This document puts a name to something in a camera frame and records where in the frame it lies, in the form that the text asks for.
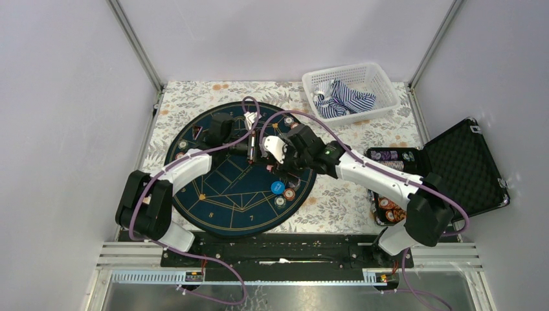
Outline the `red playing card deck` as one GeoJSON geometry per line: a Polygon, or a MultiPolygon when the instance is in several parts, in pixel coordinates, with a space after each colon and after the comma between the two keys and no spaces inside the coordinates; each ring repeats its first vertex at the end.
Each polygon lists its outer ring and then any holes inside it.
{"type": "Polygon", "coordinates": [[[256,161],[256,134],[255,133],[251,133],[248,136],[247,161],[249,164],[253,164],[256,161]]]}

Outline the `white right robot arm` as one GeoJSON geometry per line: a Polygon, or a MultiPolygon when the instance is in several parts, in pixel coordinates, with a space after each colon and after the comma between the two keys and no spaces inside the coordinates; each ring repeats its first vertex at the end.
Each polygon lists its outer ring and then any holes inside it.
{"type": "Polygon", "coordinates": [[[404,249],[436,246],[454,214],[449,199],[439,192],[439,176],[400,172],[364,157],[339,138],[325,143],[303,124],[287,134],[262,137],[262,152],[288,172],[312,169],[360,185],[403,208],[405,219],[383,230],[371,250],[373,262],[381,267],[389,266],[404,249]]]}

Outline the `green blue 50 chip stack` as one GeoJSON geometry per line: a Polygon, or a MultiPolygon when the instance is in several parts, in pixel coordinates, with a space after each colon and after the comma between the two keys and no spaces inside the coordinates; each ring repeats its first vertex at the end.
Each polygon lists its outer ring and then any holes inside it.
{"type": "Polygon", "coordinates": [[[286,207],[286,203],[287,203],[287,201],[283,196],[277,196],[274,199],[274,206],[277,209],[284,209],[286,207]]]}

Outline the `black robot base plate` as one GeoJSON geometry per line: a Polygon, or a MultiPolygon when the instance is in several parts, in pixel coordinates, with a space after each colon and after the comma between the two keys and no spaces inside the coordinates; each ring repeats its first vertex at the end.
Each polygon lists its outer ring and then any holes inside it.
{"type": "Polygon", "coordinates": [[[251,238],[222,239],[197,232],[190,256],[164,250],[151,242],[132,242],[121,234],[118,251],[104,249],[112,263],[155,268],[196,268],[206,281],[233,281],[219,261],[246,282],[363,281],[363,270],[391,274],[413,268],[411,254],[389,256],[373,248],[374,235],[264,233],[251,238]]]}

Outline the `grey chip stack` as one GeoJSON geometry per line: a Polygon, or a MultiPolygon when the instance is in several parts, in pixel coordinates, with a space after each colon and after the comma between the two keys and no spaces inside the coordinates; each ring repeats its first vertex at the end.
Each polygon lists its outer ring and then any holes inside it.
{"type": "Polygon", "coordinates": [[[185,140],[180,140],[180,141],[178,142],[177,146],[178,146],[178,148],[179,148],[180,150],[186,150],[187,147],[188,147],[188,142],[185,141],[185,140]]]}
{"type": "Polygon", "coordinates": [[[300,188],[300,178],[295,178],[291,181],[291,188],[297,190],[300,188]]]}
{"type": "Polygon", "coordinates": [[[286,126],[290,126],[294,123],[294,119],[292,117],[285,117],[284,118],[284,124],[286,126]]]}

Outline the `clear triangular card cutter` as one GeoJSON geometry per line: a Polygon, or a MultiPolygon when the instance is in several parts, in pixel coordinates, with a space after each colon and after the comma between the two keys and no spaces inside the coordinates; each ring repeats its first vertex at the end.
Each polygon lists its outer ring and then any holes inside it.
{"type": "Polygon", "coordinates": [[[201,135],[202,131],[203,131],[202,126],[193,126],[192,127],[192,138],[193,138],[194,141],[198,140],[198,138],[201,135]]]}

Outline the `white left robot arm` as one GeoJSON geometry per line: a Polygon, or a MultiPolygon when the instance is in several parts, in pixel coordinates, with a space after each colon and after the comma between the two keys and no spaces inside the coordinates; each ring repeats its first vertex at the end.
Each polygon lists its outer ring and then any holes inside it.
{"type": "Polygon", "coordinates": [[[223,156],[230,147],[244,142],[255,133],[260,114],[246,112],[246,132],[233,135],[233,118],[227,113],[212,116],[210,126],[199,132],[194,145],[179,158],[156,173],[132,172],[124,187],[115,221],[129,230],[131,238],[154,240],[176,250],[176,258],[185,266],[197,264],[201,257],[194,235],[172,220],[173,198],[196,178],[209,173],[215,156],[223,156]]]}

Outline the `blue small blind button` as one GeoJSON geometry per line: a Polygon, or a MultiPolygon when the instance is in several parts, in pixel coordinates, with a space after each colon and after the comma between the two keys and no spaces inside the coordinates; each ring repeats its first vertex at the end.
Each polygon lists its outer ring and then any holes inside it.
{"type": "Polygon", "coordinates": [[[274,181],[272,184],[271,184],[271,192],[275,195],[281,195],[284,193],[286,189],[286,186],[283,182],[281,181],[274,181]]]}

